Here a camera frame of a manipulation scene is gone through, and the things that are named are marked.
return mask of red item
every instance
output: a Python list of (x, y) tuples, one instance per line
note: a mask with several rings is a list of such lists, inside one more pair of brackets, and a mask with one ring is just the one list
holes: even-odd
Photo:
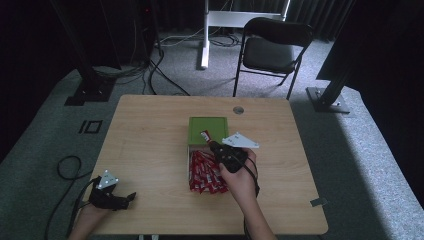
[(202, 151), (191, 153), (189, 185), (191, 191), (199, 193), (208, 191), (210, 194), (214, 194), (228, 191), (227, 183), (221, 176), (214, 155)]

